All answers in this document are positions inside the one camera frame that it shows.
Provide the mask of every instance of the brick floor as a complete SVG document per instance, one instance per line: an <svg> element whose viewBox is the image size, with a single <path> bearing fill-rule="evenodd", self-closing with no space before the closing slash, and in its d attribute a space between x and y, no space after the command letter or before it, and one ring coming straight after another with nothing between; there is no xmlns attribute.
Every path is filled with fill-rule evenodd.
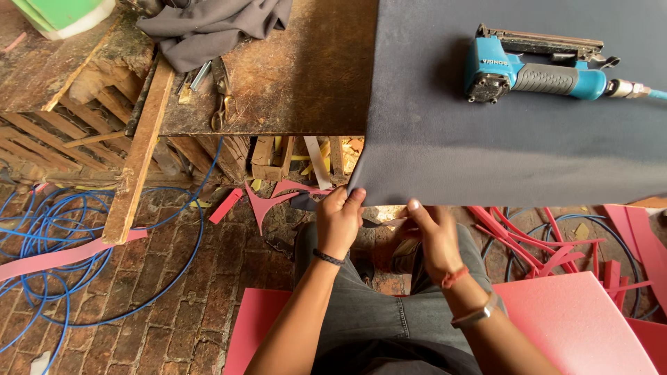
<svg viewBox="0 0 667 375"><path fill-rule="evenodd" d="M258 194L268 196L270 191L271 187L263 184ZM0 202L10 193L10 187L0 185ZM212 201L220 202L223 196L224 192L218 192ZM27 199L28 196L15 198L4 216L19 214ZM142 198L135 225L154 224L167 218L183 202L183 198L173 192L153 192ZM205 218L214 208L206 211ZM384 221L398 210L397 207L370 208L364 216ZM473 228L474 219L466 209L452 208L452 211L459 222ZM579 207L554 209L557 216L572 212L583 211ZM243 289L293 288L293 263L264 240L280 238L292 244L295 226L313 219L313 213L291 209L285 202L268 213L262 238L246 198L235 205L220 224L213 225L205 220L201 246L192 265L166 294L138 313L110 325L68 330L50 374L221 374ZM519 228L529 230L544 222L544 217L538 210L530 210L514 222ZM149 231L148 238L116 246L97 279L72 295L71 319L83 324L114 318L142 305L170 285L192 255L199 224L196 209L187 208L168 224ZM562 226L567 238L574 237L578 224L573 221ZM591 237L608 236L600 227L590 222L586 225L591 229ZM660 228L656 226L659 236L667 240ZM475 229L472 233L480 247L488 240ZM391 254L399 240L390 228L362 228L353 246L355 260L368 259L376 265L374 288L379 292L409 293L410 276L389 273ZM14 238L0 243L10 254L16 254L20 245ZM623 273L631 274L618 244L612 240L602 244L601 249L601 260L620 260L624 265ZM491 247L486 265L493 282L504 281L507 259L505 248L497 243ZM0 256L0 264L9 260ZM578 260L578 264L581 268L592 268L588 258ZM521 276L518 268L514 271ZM634 292L628 295L626 315ZM642 309L655 304L652 296L645 297ZM2 297L0 345L25 327L33 311L19 288ZM62 320L65 303L63 300L53 302L45 311ZM665 317L656 315L654 319L664 321ZM0 375L27 374L32 359L43 351L55 349L61 332L60 326L39 318L28 334L0 353Z"/></svg>

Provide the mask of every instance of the pneumatic staple gun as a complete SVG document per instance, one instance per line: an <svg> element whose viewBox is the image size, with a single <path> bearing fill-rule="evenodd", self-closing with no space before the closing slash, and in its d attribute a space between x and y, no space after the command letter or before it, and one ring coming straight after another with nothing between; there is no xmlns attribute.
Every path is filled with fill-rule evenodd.
<svg viewBox="0 0 667 375"><path fill-rule="evenodd" d="M481 24L466 61L468 101L495 104L510 90L571 95L595 100L608 97L653 97L667 100L667 92L623 79L607 80L603 68L616 66L618 57L604 58L604 43L593 39L560 37L489 29ZM522 63L523 53L551 55L559 65Z"/></svg>

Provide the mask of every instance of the scissors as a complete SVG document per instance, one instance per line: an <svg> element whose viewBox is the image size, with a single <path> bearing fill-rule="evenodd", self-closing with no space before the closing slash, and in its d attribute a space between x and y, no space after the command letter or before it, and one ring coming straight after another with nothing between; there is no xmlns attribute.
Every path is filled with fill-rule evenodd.
<svg viewBox="0 0 667 375"><path fill-rule="evenodd" d="M222 57L218 56L213 59L211 70L213 71L213 84L218 92L218 109L211 118L211 128L213 128L214 131L220 131L222 130L222 124L229 123L230 119L233 117L233 114L230 114L231 102L234 104L235 112L239 113L239 110L236 105L236 97L231 94L229 75L227 74L227 67L225 66L225 62L222 61Z"/></svg>

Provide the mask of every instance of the wristwatch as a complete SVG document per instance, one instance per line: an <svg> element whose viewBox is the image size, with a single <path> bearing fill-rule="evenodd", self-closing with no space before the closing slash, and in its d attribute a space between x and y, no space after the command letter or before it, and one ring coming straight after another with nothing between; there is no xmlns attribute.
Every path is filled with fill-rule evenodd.
<svg viewBox="0 0 667 375"><path fill-rule="evenodd" d="M491 292L489 293L489 302L481 310L472 312L466 316L458 319L452 319L452 327L456 329L467 328L475 324L478 320L486 319L491 316L491 313L496 308L498 303L498 296Z"/></svg>

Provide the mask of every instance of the braided black bracelet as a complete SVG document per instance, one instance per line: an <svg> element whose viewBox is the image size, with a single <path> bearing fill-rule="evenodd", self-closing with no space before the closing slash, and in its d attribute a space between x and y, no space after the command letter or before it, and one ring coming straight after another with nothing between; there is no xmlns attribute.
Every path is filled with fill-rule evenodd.
<svg viewBox="0 0 667 375"><path fill-rule="evenodd" d="M338 259L336 259L336 258L334 258L334 257L332 257L332 256L328 256L327 254L325 254L325 253L323 253L323 252L320 252L320 251L317 250L317 249L313 249L313 255L316 256L316 257L318 257L318 258L321 259L321 260L325 260L325 261L327 261L327 262L329 262L329 263L333 263L333 264L335 264L335 265L337 265L337 266L342 266L342 265L345 264L345 260L344 260L344 259L343 259L343 260L338 260Z"/></svg>

